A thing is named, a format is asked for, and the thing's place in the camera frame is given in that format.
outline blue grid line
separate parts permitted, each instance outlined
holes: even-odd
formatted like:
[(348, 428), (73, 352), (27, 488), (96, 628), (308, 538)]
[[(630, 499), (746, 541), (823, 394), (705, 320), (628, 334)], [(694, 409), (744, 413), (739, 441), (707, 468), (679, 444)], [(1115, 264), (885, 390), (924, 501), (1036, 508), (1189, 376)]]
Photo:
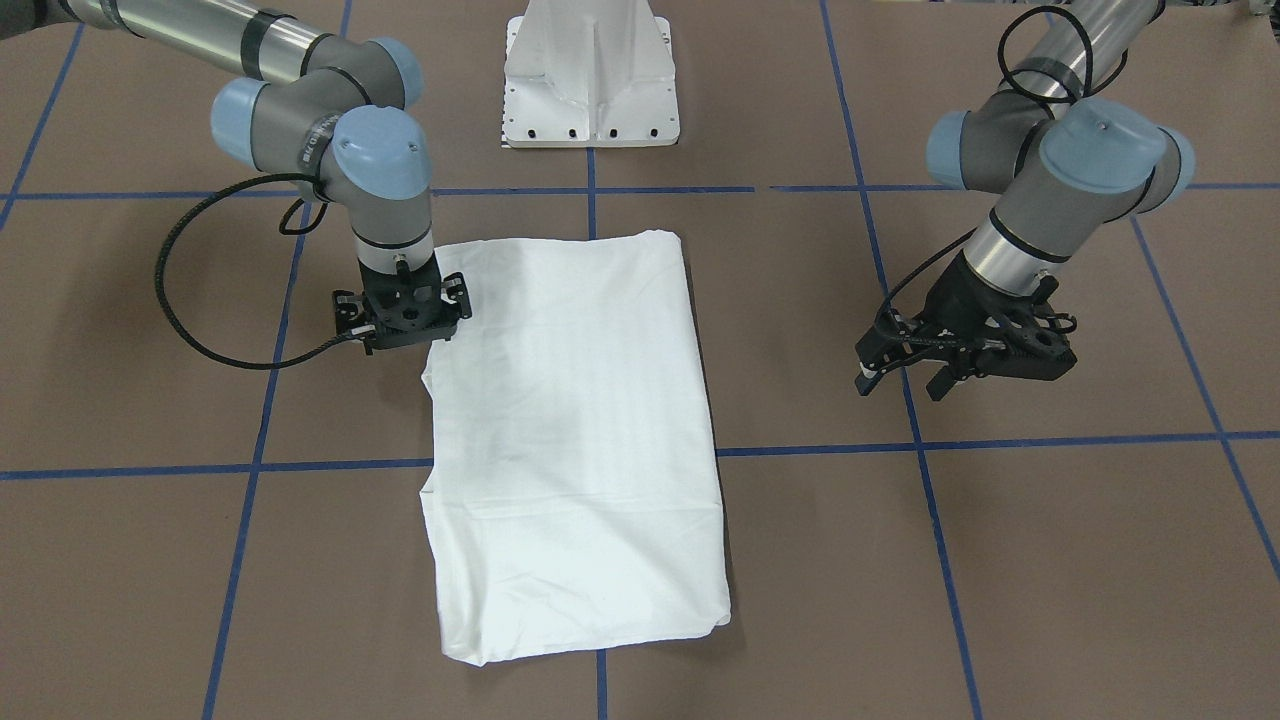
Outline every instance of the blue grid line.
[[(771, 184), (778, 192), (964, 192), (943, 184)], [(1199, 183), (1188, 190), (1258, 191), (1280, 190), (1280, 183)], [(434, 187), (431, 195), (485, 196), (485, 195), (590, 195), (590, 187)], [(672, 186), (672, 187), (596, 187), (595, 195), (722, 195), (756, 192), (753, 186)], [(123, 192), (12, 192), (0, 193), (0, 200), (172, 200), (204, 199), (214, 191), (204, 190), (151, 190)], [(292, 190), (246, 190), (236, 197), (296, 197)]]
[(710, 184), (673, 187), (594, 187), (596, 195), (723, 195), (736, 192), (755, 192), (749, 184)]
[[(849, 137), (849, 154), (854, 163), (854, 177), (858, 181), (858, 196), (863, 205), (863, 217), (867, 222), (867, 236), (872, 246), (872, 258), (876, 261), (876, 277), (881, 284), (881, 292), (888, 295), (888, 281), (884, 277), (884, 261), (881, 256), (879, 240), (876, 233), (876, 218), (872, 215), (870, 196), (867, 192), (867, 179), (863, 174), (861, 158), (858, 152), (858, 136), (854, 132), (852, 114), (849, 110), (849, 100), (845, 96), (844, 73), (840, 70), (840, 56), (836, 53), (836, 38), (831, 28), (831, 13), (827, 9), (827, 0), (819, 0), (822, 9), (823, 29), (827, 35), (827, 50), (831, 55), (831, 69), (836, 79), (836, 90), (840, 97), (840, 109), (844, 113), (845, 133)], [(947, 605), (951, 611), (951, 624), (956, 635), (956, 647), (960, 652), (960, 664), (964, 670), (965, 685), (969, 692), (969, 705), (974, 720), (982, 720), (982, 701), (978, 696), (978, 682), (974, 676), (973, 662), (969, 657), (969, 641), (964, 630), (964, 619), (960, 615), (960, 601), (956, 594), (955, 583), (951, 577), (951, 560), (947, 553), (946, 536), (942, 532), (942, 519), (938, 514), (937, 500), (933, 493), (933, 479), (929, 473), (929, 461), (920, 436), (920, 423), (915, 413), (915, 402), (911, 398), (911, 384), (904, 370), (902, 400), (906, 402), (906, 415), (911, 423), (911, 442), (915, 450), (916, 462), (920, 469), (920, 482), (924, 487), (924, 498), (929, 510), (929, 521), (933, 527), (933, 539), (938, 552), (938, 565), (942, 570), (942, 584), (947, 593)]]
[(945, 184), (771, 184), (778, 192), (964, 192)]
[(248, 473), (248, 462), (232, 465), (152, 465), (140, 468), (67, 468), (51, 470), (0, 470), (0, 482), (143, 478), (154, 475), (228, 475)]
[(1230, 441), (1240, 439), (1280, 439), (1280, 432), (1276, 430), (1249, 430), (1243, 433), (1226, 433), (1226, 438)]
[[(311, 204), (302, 206), (301, 225), (306, 227), (311, 222)], [(280, 306), (280, 323), (275, 332), (275, 350), (271, 361), (279, 363), (284, 357), (284, 340), (289, 331), (289, 304), (293, 297), (293, 286), (298, 279), (298, 265), (302, 261), (302, 251), (306, 247), (306, 236), (301, 234), (293, 243), (293, 259), (289, 264), (289, 281), (284, 288), (284, 302)], [(227, 597), (223, 600), (223, 615), (218, 624), (218, 641), (214, 644), (214, 660), (209, 669), (209, 687), (205, 691), (205, 708), (202, 720), (212, 720), (214, 705), (218, 701), (218, 685), (223, 675), (223, 660), (227, 656), (227, 639), (230, 634), (232, 614), (236, 610), (236, 591), (239, 587), (239, 574), (244, 562), (244, 551), (248, 544), (248, 528), (253, 518), (253, 500), (257, 497), (257, 480), (261, 475), (262, 455), (266, 451), (266, 434), (271, 425), (271, 405), (275, 400), (275, 387), (280, 372), (271, 370), (266, 380), (266, 392), (262, 397), (262, 419), (259, 423), (257, 439), (253, 445), (253, 462), (244, 486), (244, 505), (241, 507), (239, 528), (236, 533), (236, 551), (232, 555), (232, 569), (227, 579)]]
[[(595, 149), (586, 149), (586, 240), (596, 240), (595, 225)], [(607, 651), (595, 651), (595, 717), (609, 717), (609, 671)]]
[(1230, 436), (1222, 427), (1222, 419), (1217, 414), (1217, 407), (1213, 406), (1213, 398), (1210, 396), (1208, 384), (1204, 382), (1204, 375), (1201, 373), (1199, 363), (1196, 361), (1196, 355), (1192, 352), (1192, 345), (1187, 340), (1187, 333), (1183, 332), (1181, 320), (1178, 319), (1178, 311), (1174, 309), (1174, 301), (1169, 296), (1169, 290), (1165, 287), (1165, 281), (1160, 274), (1160, 269), (1156, 266), (1156, 256), (1151, 252), (1151, 246), (1147, 245), (1147, 236), (1142, 231), (1142, 224), (1138, 223), (1138, 218), (1130, 217), (1129, 223), (1133, 225), (1133, 232), (1138, 237), (1138, 245), (1142, 247), (1142, 255), (1147, 260), (1147, 268), (1151, 270), (1152, 279), (1156, 281), (1156, 290), (1160, 291), (1160, 300), (1165, 304), (1165, 311), (1169, 314), (1169, 320), (1174, 325), (1174, 332), (1178, 334), (1178, 343), (1183, 347), (1183, 355), (1187, 356), (1187, 364), (1192, 369), (1192, 375), (1196, 378), (1196, 387), (1199, 388), (1201, 398), (1204, 401), (1204, 409), (1208, 410), (1208, 416), (1213, 421), (1213, 429), (1217, 430), (1217, 438), (1222, 445), (1222, 452), (1226, 455), (1226, 462), (1231, 466), (1231, 474), (1235, 477), (1235, 486), (1240, 491), (1240, 496), (1244, 498), (1244, 505), (1249, 510), (1249, 516), (1253, 519), (1253, 527), (1258, 532), (1258, 538), (1262, 541), (1262, 548), (1267, 553), (1267, 559), (1271, 561), (1271, 570), (1275, 573), (1277, 580), (1280, 580), (1280, 557), (1276, 556), (1275, 544), (1271, 542), (1271, 534), (1267, 533), (1266, 523), (1262, 520), (1262, 514), (1258, 512), (1258, 506), (1253, 501), (1253, 493), (1249, 491), (1249, 483), (1244, 479), (1244, 473), (1240, 470), (1240, 464), (1236, 461), (1235, 451), (1231, 450)]
[(390, 470), (397, 468), (430, 468), (431, 457), (402, 457), (392, 460), (317, 460), (312, 462), (262, 462), (262, 473), (312, 473), (317, 470)]
[(1193, 182), (1187, 190), (1280, 190), (1280, 182)]
[(874, 452), (910, 452), (910, 442), (876, 442), (864, 445), (783, 445), (773, 447), (721, 447), (716, 457), (777, 457), (782, 455), (864, 455)]
[(342, 4), (342, 23), (338, 24), (338, 35), (347, 37), (347, 29), (351, 27), (351, 3), (352, 0), (346, 0)]
[(1216, 442), (1216, 433), (1165, 433), (1098, 437), (1047, 437), (1047, 438), (1001, 438), (1001, 439), (960, 439), (927, 441), (924, 448), (934, 450), (1005, 450), (1018, 447), (1102, 447), (1108, 445), (1169, 445)]
[(76, 35), (72, 36), (72, 44), (67, 49), (67, 56), (63, 58), (63, 67), (58, 70), (58, 78), (54, 81), (54, 87), (49, 91), (49, 100), (45, 101), (45, 109), (40, 113), (40, 120), (36, 122), (36, 129), (31, 133), (31, 142), (27, 143), (27, 151), (22, 155), (22, 164), (18, 165), (18, 174), (13, 178), (13, 186), (9, 188), (9, 196), (4, 201), (4, 208), (0, 208), (0, 229), (4, 229), (5, 223), (9, 222), (9, 213), (13, 211), (13, 204), (18, 199), (18, 191), (22, 188), (22, 181), (27, 178), (27, 170), (31, 169), (31, 160), (36, 156), (36, 147), (40, 145), (40, 138), (45, 135), (45, 126), (49, 124), (49, 117), (54, 113), (54, 104), (58, 102), (58, 96), (63, 92), (63, 83), (67, 81), (67, 73), (72, 69), (72, 61), (76, 59), (76, 51), (79, 50), (79, 41), (83, 36), (84, 26), (81, 24), (76, 28)]
[(604, 650), (595, 651), (595, 720), (609, 720), (609, 661)]
[[(19, 192), (18, 200), (182, 200), (214, 195), (202, 190), (152, 190), (137, 192)], [(232, 197), (297, 197), (296, 190), (242, 190)]]
[[(1233, 442), (1277, 441), (1280, 430), (1240, 430), (1224, 433)], [(1176, 445), (1194, 442), (1217, 442), (1217, 433), (1167, 433), (1133, 436), (1082, 436), (1046, 438), (997, 438), (924, 441), (927, 451), (948, 450), (1011, 450), (1021, 447), (1102, 447), (1110, 445)], [(882, 442), (855, 445), (795, 445), (762, 447), (721, 447), (717, 457), (777, 457), (787, 455), (869, 455), (883, 452), (913, 452), (914, 442)], [(430, 468), (431, 457), (388, 457), (372, 460), (302, 460), (291, 462), (261, 462), (260, 473), (312, 473), (329, 470), (387, 470), (397, 468)], [(61, 479), (109, 479), (137, 478), (152, 475), (227, 475), (250, 473), (253, 464), (210, 464), (210, 465), (141, 465), (129, 468), (69, 468), (37, 470), (0, 470), (0, 482), (23, 480), (61, 480)]]
[(586, 238), (595, 240), (595, 149), (586, 149)]
[(436, 187), (431, 195), (586, 195), (585, 187)]

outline folded fabric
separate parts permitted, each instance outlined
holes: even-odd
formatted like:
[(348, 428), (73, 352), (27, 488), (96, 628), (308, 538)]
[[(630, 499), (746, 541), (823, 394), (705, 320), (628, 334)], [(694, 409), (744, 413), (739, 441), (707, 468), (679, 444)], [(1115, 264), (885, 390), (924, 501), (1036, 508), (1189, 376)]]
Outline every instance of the folded fabric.
[(728, 623), (680, 238), (436, 250), (475, 316), (431, 346), (422, 512), (444, 655), (484, 665)]

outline gray arm segment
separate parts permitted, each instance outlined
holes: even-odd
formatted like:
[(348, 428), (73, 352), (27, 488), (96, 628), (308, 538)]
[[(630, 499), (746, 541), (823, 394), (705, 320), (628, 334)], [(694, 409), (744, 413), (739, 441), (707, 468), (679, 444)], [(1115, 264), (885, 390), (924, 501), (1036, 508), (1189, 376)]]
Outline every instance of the gray arm segment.
[(1053, 380), (1075, 365), (1066, 338), (1075, 319), (1050, 305), (1059, 268), (1103, 223), (1169, 202), (1194, 173), (1185, 137), (1092, 97), (1162, 9), (1161, 0), (1076, 0), (1068, 10), (1024, 14), (1018, 22), (1046, 12), (1069, 17), (1009, 68), (979, 110), (948, 113), (934, 126), (925, 149), (934, 179), (1001, 197), (948, 246), (961, 252), (920, 313), (906, 318), (892, 307), (892, 295), (886, 299), (858, 342), (861, 395), (920, 360), (945, 364), (927, 386), (933, 400), (975, 375)]
[(366, 347), (447, 338), (470, 316), (442, 301), (465, 284), (435, 264), (426, 138), (404, 113), (422, 92), (408, 47), (357, 45), (242, 0), (0, 0), (0, 37), (74, 20), (243, 76), (214, 101), (214, 140), (256, 169), (317, 178), (300, 184), (303, 199), (347, 208), (365, 293), (346, 293), (362, 310), (337, 313), (376, 328), (360, 336)]

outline brown floor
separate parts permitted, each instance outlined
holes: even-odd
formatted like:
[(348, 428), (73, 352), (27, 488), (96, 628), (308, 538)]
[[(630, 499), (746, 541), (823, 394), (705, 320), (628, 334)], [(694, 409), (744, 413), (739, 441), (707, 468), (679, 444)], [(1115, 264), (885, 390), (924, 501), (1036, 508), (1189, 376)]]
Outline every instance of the brown floor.
[[(910, 402), (897, 377), (859, 398), (852, 345), (877, 261), (896, 281), (993, 201), (933, 191), (923, 147), (995, 86), (1019, 8), (652, 0), (684, 136), (590, 155), (498, 147), (502, 32), (525, 4), (278, 6), (334, 31), (349, 9), (352, 37), (417, 53), (439, 241), (681, 234), (733, 621), (443, 657), (416, 496), (425, 348), (269, 375), (183, 346), (151, 269), (187, 208), (251, 174), (206, 129), (228, 76), (60, 27), (0, 45), (0, 717), (1280, 717), (1265, 20), (1170, 9), (1107, 92), (1190, 137), (1199, 173), (1071, 263), (1056, 305), (1080, 318), (1076, 369), (932, 404), (928, 368)], [(229, 201), (175, 255), (174, 305), (218, 350), (301, 351), (357, 283), (339, 210), (291, 284), (287, 204)]]

